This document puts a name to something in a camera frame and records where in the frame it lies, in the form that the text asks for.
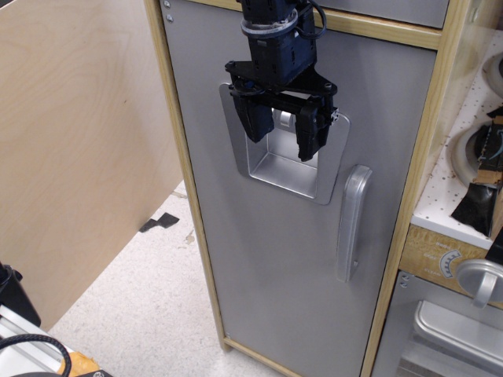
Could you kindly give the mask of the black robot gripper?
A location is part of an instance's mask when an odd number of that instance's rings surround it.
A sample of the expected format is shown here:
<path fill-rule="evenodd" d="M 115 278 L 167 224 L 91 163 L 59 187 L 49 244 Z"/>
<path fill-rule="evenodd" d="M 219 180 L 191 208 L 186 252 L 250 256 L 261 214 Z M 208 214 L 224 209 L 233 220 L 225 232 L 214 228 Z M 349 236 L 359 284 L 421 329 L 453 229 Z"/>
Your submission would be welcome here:
<path fill-rule="evenodd" d="M 260 142 L 274 129 L 272 109 L 296 117 L 298 157 L 306 162 L 326 145 L 335 118 L 335 84 L 315 71 L 316 42 L 290 31 L 275 38 L 250 38 L 251 59 L 229 61 L 229 87 L 248 138 Z"/>

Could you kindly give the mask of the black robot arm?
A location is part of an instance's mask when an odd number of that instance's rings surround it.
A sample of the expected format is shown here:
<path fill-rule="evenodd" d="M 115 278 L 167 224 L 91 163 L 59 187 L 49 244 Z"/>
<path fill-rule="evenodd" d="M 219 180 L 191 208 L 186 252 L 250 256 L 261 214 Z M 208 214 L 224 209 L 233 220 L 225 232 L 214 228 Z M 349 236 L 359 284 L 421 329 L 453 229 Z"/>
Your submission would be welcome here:
<path fill-rule="evenodd" d="M 298 157 L 308 161 L 325 146 L 335 118 L 334 83 L 319 75 L 314 14 L 326 18 L 314 1 L 243 1 L 241 30 L 251 59 L 229 61 L 225 70 L 238 117 L 257 143 L 274 129 L 272 111 L 295 117 Z"/>

